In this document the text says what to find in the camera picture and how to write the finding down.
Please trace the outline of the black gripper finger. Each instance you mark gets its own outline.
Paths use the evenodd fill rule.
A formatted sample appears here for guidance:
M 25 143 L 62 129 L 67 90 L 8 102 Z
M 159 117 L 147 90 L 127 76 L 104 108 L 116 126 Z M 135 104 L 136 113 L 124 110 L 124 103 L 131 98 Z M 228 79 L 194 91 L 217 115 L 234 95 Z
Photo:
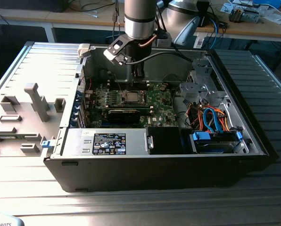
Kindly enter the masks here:
M 134 83 L 142 82 L 145 77 L 144 64 L 132 65 L 132 80 Z

